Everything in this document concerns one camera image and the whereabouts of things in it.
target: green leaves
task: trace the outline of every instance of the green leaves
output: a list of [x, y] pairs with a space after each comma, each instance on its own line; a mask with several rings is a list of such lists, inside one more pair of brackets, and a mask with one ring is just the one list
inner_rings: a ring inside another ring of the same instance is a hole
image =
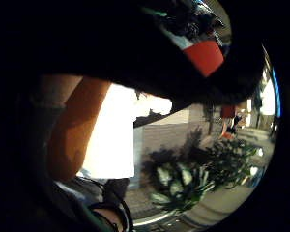
[[152, 202], [167, 212], [191, 209], [214, 187], [206, 167], [197, 163], [165, 163], [157, 168], [157, 175], [160, 188], [152, 194]]
[[159, 181], [164, 185], [168, 186], [168, 183], [171, 181], [172, 177], [169, 170], [166, 168], [158, 167], [157, 168]]
[[154, 204], [166, 204], [171, 202], [169, 197], [158, 192], [152, 193], [151, 200]]
[[212, 148], [208, 148], [209, 179], [216, 185], [212, 190], [218, 189], [218, 186], [233, 188], [241, 185], [245, 177], [250, 175], [250, 157], [256, 152], [256, 147], [239, 139], [216, 142]]
[[183, 186], [182, 186], [181, 182], [178, 180], [175, 180], [170, 186], [170, 193], [172, 196], [174, 196], [178, 193], [182, 193], [183, 190], [184, 190]]

